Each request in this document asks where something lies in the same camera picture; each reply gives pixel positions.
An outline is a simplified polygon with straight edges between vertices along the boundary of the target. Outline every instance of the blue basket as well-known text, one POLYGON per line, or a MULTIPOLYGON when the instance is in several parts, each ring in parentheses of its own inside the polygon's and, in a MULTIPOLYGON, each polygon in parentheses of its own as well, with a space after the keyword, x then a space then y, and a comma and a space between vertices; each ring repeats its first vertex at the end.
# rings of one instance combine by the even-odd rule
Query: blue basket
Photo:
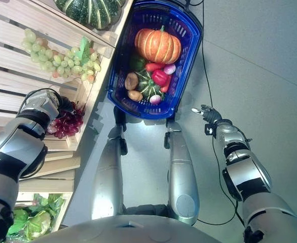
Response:
POLYGON ((196 58, 202 39, 202 26, 197 18, 176 1, 135 1, 116 49, 110 72, 108 98, 122 111, 141 119, 164 119, 174 116, 196 58), (182 46, 165 99, 159 105, 136 102, 127 96, 124 81, 129 72, 134 40, 142 28, 160 29, 176 36, 182 46))

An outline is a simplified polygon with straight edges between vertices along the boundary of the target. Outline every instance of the black cable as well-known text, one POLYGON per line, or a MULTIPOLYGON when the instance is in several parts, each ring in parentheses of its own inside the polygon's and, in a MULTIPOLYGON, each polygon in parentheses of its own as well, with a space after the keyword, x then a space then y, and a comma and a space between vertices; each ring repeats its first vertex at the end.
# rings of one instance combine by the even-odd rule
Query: black cable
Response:
POLYGON ((204 224, 209 224, 209 225, 224 225, 224 224, 227 224, 227 223, 231 222, 234 219, 234 217, 236 215, 236 212, 237 212, 237 208, 239 206, 239 203, 238 203, 238 201, 236 201, 236 204, 234 204, 233 201, 230 199, 230 197, 225 193, 225 191, 223 189, 223 186, 221 185, 221 181, 220 181, 220 166, 219 166, 218 157, 217 157, 216 152, 215 152, 214 138, 212 138, 212 146, 213 146, 213 151, 214 151, 215 158, 216 158, 216 161, 217 161, 219 186, 220 186, 220 189, 223 192, 223 194, 228 198, 228 200, 233 205, 233 207, 234 207, 234 214, 233 214, 233 216, 228 221, 226 221, 224 223, 219 223, 219 224, 209 223, 209 222, 206 222, 206 221, 203 221, 203 220, 200 220, 200 219, 197 219, 197 220, 200 221, 200 222, 202 222, 202 223, 204 223, 204 224))
MULTIPOLYGON (((205 76, 206 76, 207 85, 208 85, 210 104, 211 104, 211 107, 213 107, 213 100, 212 100, 212 96, 211 96, 211 90, 210 90, 209 80, 208 80, 207 71, 206 71, 205 57, 204 57, 204 46, 203 46, 204 32, 205 32, 205 21, 204 21, 204 19, 205 19, 205 11, 204 10, 205 10, 205 8, 204 8, 204 0, 202 0, 199 4, 201 4, 201 3, 203 4, 203 34, 202 34, 202 41, 201 41, 201 50, 202 50, 202 56, 203 56, 204 71, 205 71, 205 76)), ((240 129, 238 129, 238 131, 242 133, 242 135, 244 136, 245 141, 246 141, 246 143, 248 145, 248 148, 250 148, 250 145, 249 145, 248 140, 246 139, 244 133, 240 129)), ((236 203, 234 204, 233 201, 231 200, 231 198, 225 193, 225 191, 223 189, 223 186, 221 185, 221 180, 220 180, 220 166, 219 166, 219 160, 218 160, 217 154, 215 152, 214 137, 212 138, 212 147, 213 147, 214 155, 215 155, 215 158, 216 158, 216 161, 217 161, 219 186, 220 186, 220 189, 223 192, 223 194, 227 197, 227 199, 233 205, 233 207, 234 207, 234 214, 233 214, 233 216, 228 221, 226 221, 224 223, 219 223, 219 224, 205 222, 205 221, 200 220, 200 219, 197 219, 197 220, 200 221, 200 222, 202 222, 202 223, 209 224, 209 225, 224 225, 224 224, 227 224, 227 223, 231 222, 234 219, 234 217, 237 216, 239 218, 239 220, 241 221, 241 223, 244 225, 244 222, 243 222, 241 216, 239 215, 239 213, 237 211, 238 205, 239 205, 238 201, 236 201, 236 203)))
POLYGON ((200 4, 202 4, 204 2, 204 0, 201 0, 201 2, 200 3, 198 3, 198 4, 189 4, 190 6, 198 6, 198 5, 200 5, 200 4))

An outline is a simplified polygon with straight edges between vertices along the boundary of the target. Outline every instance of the pumpkin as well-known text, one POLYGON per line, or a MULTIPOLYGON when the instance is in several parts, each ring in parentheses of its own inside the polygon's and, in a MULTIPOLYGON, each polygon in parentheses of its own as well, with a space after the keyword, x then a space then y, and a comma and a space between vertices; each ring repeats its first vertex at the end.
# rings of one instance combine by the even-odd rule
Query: pumpkin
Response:
POLYGON ((156 85, 150 75, 144 70, 135 72, 138 76, 137 90, 143 95, 144 100, 149 100, 153 95, 160 95, 164 98, 164 93, 160 91, 160 86, 156 85))
POLYGON ((135 47, 142 57, 156 63, 174 63, 181 53, 179 39, 165 32, 164 25, 160 30, 141 29, 136 34, 135 47))
POLYGON ((59 10, 82 25, 105 29, 117 23, 125 0, 54 0, 59 10))

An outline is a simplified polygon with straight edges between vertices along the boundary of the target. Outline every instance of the lettuce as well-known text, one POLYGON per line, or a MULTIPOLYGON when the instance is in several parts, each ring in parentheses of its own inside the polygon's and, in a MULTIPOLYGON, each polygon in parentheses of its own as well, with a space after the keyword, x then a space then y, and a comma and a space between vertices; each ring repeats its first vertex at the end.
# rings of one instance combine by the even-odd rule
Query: lettuce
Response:
POLYGON ((51 226, 51 216, 45 210, 29 218, 25 227, 27 240, 33 240, 44 235, 51 226))
POLYGON ((15 209, 13 214, 14 224, 9 228, 8 234, 14 234, 23 229, 28 220, 28 213, 23 209, 15 209))

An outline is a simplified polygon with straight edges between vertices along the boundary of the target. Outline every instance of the red bell pepper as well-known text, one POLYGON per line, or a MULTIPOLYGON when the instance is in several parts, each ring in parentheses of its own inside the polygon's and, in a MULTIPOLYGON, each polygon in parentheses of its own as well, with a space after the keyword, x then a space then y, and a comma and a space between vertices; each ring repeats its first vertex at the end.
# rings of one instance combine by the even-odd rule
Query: red bell pepper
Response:
POLYGON ((170 83, 171 83, 171 79, 172 79, 172 74, 168 75, 167 83, 163 87, 160 88, 161 92, 163 92, 163 93, 168 92, 168 89, 169 89, 169 86, 170 86, 170 83))
POLYGON ((154 72, 155 70, 164 68, 165 64, 151 62, 145 65, 145 70, 148 72, 154 72))
POLYGON ((168 81, 168 76, 163 70, 155 70, 152 74, 152 79, 155 82, 155 84, 159 86, 165 86, 165 84, 168 81))

